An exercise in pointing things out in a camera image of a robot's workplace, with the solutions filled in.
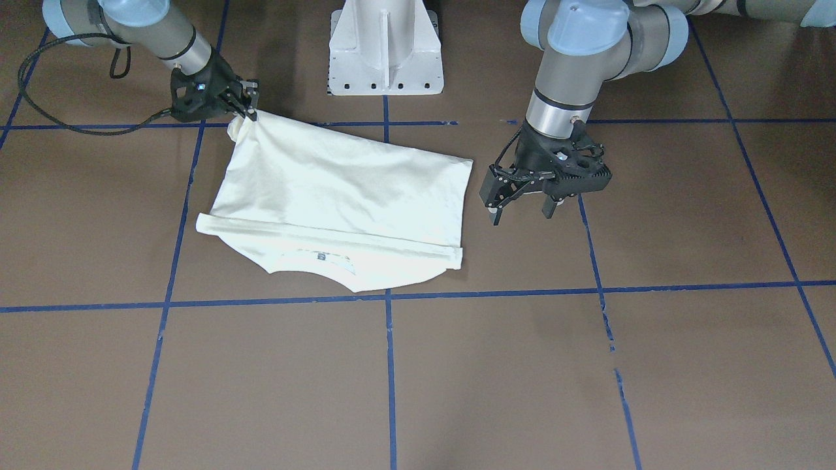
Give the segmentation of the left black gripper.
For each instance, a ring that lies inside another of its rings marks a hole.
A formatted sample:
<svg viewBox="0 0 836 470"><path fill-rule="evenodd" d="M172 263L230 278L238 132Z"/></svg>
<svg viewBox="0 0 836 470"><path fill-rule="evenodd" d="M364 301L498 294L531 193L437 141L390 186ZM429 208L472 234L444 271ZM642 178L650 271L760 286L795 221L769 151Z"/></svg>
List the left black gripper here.
<svg viewBox="0 0 836 470"><path fill-rule="evenodd" d="M490 164L479 196L498 226L504 208L520 196L543 193L541 214L552 218L564 200L602 191L612 178L603 162L604 146L594 142L583 121L572 122L570 136L544 136L523 124Z"/></svg>

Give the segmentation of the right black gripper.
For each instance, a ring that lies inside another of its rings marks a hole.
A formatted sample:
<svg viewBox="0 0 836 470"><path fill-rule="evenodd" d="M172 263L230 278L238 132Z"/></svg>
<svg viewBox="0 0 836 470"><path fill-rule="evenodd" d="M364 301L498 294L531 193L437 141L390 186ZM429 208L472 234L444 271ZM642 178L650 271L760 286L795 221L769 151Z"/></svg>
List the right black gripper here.
<svg viewBox="0 0 836 470"><path fill-rule="evenodd" d="M258 80L243 80L217 51L205 67L187 75L175 68L170 75L170 115L191 123L234 113L257 121Z"/></svg>

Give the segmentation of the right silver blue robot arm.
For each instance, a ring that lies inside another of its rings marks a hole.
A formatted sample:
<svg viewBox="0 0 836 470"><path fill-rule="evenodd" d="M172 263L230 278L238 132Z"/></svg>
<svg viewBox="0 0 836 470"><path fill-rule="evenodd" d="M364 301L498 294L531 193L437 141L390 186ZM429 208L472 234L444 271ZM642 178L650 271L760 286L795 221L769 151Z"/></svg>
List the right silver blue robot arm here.
<svg viewBox="0 0 836 470"><path fill-rule="evenodd" d="M69 44L145 47L171 71L169 115L179 122L257 120L259 83L239 77L170 1L44 1L42 17Z"/></svg>

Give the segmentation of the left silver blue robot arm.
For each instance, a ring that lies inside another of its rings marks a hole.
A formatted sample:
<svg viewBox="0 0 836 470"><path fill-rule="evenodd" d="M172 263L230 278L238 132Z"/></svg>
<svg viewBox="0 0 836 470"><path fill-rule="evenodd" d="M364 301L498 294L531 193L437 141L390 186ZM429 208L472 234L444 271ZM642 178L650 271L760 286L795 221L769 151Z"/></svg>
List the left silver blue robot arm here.
<svg viewBox="0 0 836 470"><path fill-rule="evenodd" d="M833 1L529 1L521 15L526 42L543 52L519 130L513 164L490 164L479 196L498 225L520 196L545 196L550 218L564 200L602 191L612 173L588 117L604 83L656 71L681 56L688 16L723 13L802 27L832 27Z"/></svg>

